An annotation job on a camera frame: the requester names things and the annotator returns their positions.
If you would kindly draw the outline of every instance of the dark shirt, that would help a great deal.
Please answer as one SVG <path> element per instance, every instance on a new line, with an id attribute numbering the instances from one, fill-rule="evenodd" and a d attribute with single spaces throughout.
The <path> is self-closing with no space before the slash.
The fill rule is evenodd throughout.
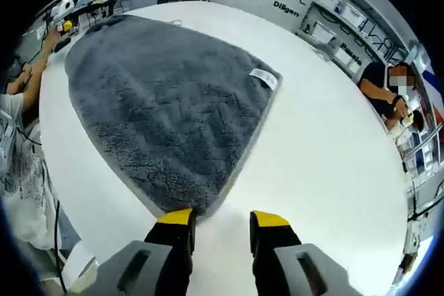
<path id="1" fill-rule="evenodd" d="M 363 79 L 366 79 L 370 81 L 372 84 L 374 84 L 376 87 L 384 88 L 384 79 L 385 79 L 385 73 L 386 73 L 386 67 L 381 62 L 371 62 L 368 64 L 368 66 L 364 69 L 364 72 L 362 73 L 361 80 L 358 82 L 358 87 L 361 87 L 361 83 Z M 392 87 L 387 83 L 387 88 L 391 92 L 397 94 L 398 89 L 397 87 Z M 391 104 L 389 104 L 387 101 L 383 100 L 377 100 L 374 98 L 370 98 L 366 96 L 366 98 L 370 101 L 371 105 L 375 108 L 376 112 L 382 116 L 390 117 L 392 113 L 394 112 L 394 108 Z"/>

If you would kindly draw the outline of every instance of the hand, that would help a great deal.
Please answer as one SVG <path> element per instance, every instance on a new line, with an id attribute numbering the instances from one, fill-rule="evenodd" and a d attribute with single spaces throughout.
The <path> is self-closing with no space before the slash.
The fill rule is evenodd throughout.
<path id="1" fill-rule="evenodd" d="M 401 113 L 402 117 L 409 115 L 409 107 L 407 106 L 403 98 L 400 98 L 396 102 L 395 109 Z"/>
<path id="2" fill-rule="evenodd" d="M 46 36 L 45 41 L 43 42 L 42 51 L 44 52 L 51 52 L 54 47 L 56 47 L 57 43 L 60 41 L 60 34 L 57 31 L 57 28 L 52 28 L 48 35 Z"/>
<path id="3" fill-rule="evenodd" d="M 27 73 L 27 74 L 31 74 L 31 71 L 33 70 L 33 67 L 29 64 L 26 63 L 25 65 L 23 65 L 22 67 L 22 72 L 23 73 Z"/>
<path id="4" fill-rule="evenodd" d="M 23 71 L 20 73 L 19 79 L 26 84 L 29 81 L 29 78 L 31 77 L 31 71 Z"/>

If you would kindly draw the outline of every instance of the white box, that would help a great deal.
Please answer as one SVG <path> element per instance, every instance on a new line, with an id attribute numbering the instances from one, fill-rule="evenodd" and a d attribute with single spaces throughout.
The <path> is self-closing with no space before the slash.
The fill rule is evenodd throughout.
<path id="1" fill-rule="evenodd" d="M 352 60 L 351 55 L 346 53 L 343 49 L 339 48 L 336 53 L 334 54 L 334 57 L 339 60 L 344 65 L 348 65 L 348 63 Z"/>
<path id="2" fill-rule="evenodd" d="M 358 71 L 360 70 L 361 65 L 358 64 L 357 62 L 350 62 L 350 64 L 348 65 L 348 69 L 350 70 L 350 72 L 352 72 L 353 74 L 358 73 Z"/>
<path id="3" fill-rule="evenodd" d="M 313 25 L 313 31 L 311 32 L 311 36 L 314 37 L 322 44 L 327 44 L 332 40 L 333 37 L 336 36 L 329 28 L 325 27 L 319 21 L 316 21 Z"/>
<path id="4" fill-rule="evenodd" d="M 359 27 L 359 25 L 364 21 L 364 16 L 349 3 L 344 5 L 341 15 L 355 27 Z"/>
<path id="5" fill-rule="evenodd" d="M 334 9 L 339 5 L 341 0 L 318 0 L 324 7 L 329 10 L 334 11 Z"/>

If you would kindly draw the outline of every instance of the white label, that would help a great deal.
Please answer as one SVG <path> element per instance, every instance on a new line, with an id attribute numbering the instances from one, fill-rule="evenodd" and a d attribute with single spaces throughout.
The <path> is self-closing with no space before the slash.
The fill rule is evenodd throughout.
<path id="1" fill-rule="evenodd" d="M 258 79 L 261 79 L 273 91 L 275 91 L 276 87 L 278 86 L 278 80 L 276 79 L 276 77 L 270 72 L 264 71 L 262 69 L 253 69 L 250 73 L 250 76 L 254 76 Z"/>
<path id="2" fill-rule="evenodd" d="M 44 31 L 46 30 L 46 24 L 42 24 L 39 28 L 35 30 L 35 33 L 37 34 L 37 39 L 41 40 L 44 35 Z"/>

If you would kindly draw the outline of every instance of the cable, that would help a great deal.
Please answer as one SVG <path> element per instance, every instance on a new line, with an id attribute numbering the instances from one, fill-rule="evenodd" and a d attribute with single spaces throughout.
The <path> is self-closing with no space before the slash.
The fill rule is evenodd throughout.
<path id="1" fill-rule="evenodd" d="M 417 218 L 419 218 L 420 216 L 426 214 L 429 212 L 429 210 L 431 210 L 432 208 L 434 208 L 437 204 L 439 204 L 441 202 L 441 200 L 444 199 L 444 196 L 442 196 L 441 198 L 439 198 L 437 201 L 435 201 L 433 204 L 431 204 L 430 206 L 428 206 L 428 208 L 424 209 L 423 211 L 421 211 L 418 214 L 413 213 L 412 217 L 407 219 L 407 222 L 410 222 L 412 220 L 416 220 Z"/>
<path id="2" fill-rule="evenodd" d="M 58 256 L 58 242 L 57 242 L 57 226 L 58 226 L 58 212 L 60 211 L 60 201 L 57 200 L 57 208 L 55 209 L 55 225 L 54 225 L 54 250 L 55 250 L 55 265 L 57 266 L 57 274 L 62 285 L 63 293 L 67 294 L 67 287 L 63 281 L 62 269 L 60 267 L 60 258 Z"/>
<path id="3" fill-rule="evenodd" d="M 29 140 L 30 142 L 35 143 L 36 145 L 39 145 L 39 146 L 42 145 L 41 143 L 38 143 L 38 142 L 32 140 L 30 137 L 28 137 L 26 134 L 24 134 L 24 132 L 22 130 L 20 130 L 20 128 L 18 126 L 17 126 L 17 131 L 19 131 L 25 137 L 25 139 Z"/>
<path id="4" fill-rule="evenodd" d="M 439 190 L 442 187 L 442 185 L 444 184 L 444 180 L 441 181 L 441 183 L 439 183 L 438 187 L 436 187 L 436 192 L 435 192 L 435 196 L 433 197 L 433 199 L 436 199 L 436 197 L 439 194 Z"/>
<path id="5" fill-rule="evenodd" d="M 329 17 L 326 17 L 324 12 L 327 12 L 327 10 L 324 10 L 323 8 L 321 8 L 321 10 L 319 10 L 319 14 L 321 14 L 321 17 L 323 17 L 324 19 L 326 19 L 328 22 L 330 22 L 331 24 L 337 24 L 338 20 L 332 20 Z"/>
<path id="6" fill-rule="evenodd" d="M 88 26 L 91 27 L 91 20 L 89 20 L 89 13 L 86 13 L 86 17 L 88 18 Z"/>

